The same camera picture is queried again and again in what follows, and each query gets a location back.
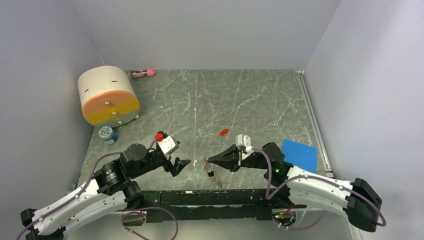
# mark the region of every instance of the wall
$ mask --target wall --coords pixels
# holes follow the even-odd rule
[[[67,0],[0,3],[0,235],[20,212],[65,195],[78,179],[92,127],[77,79],[103,65]]]
[[[423,36],[422,1],[343,0],[305,71],[336,176],[383,200],[365,240],[424,236]]]
[[[123,69],[304,70],[340,0],[71,0]]]

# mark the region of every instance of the gray marble table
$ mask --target gray marble table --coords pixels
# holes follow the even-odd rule
[[[140,118],[116,128],[118,141],[106,145],[94,128],[78,184],[105,153],[124,151],[134,143],[148,146],[157,131],[180,141],[173,158],[192,160],[176,177],[158,168],[136,179],[141,190],[206,190],[216,184],[203,170],[205,158],[247,134],[254,147],[284,139],[318,147],[306,97],[290,70],[159,70],[154,77],[131,79],[140,102]],[[228,128],[220,138],[217,134]],[[105,158],[101,166],[116,157]],[[265,170],[241,168],[236,173],[214,167],[223,189],[266,188]],[[325,174],[318,152],[317,173]]]

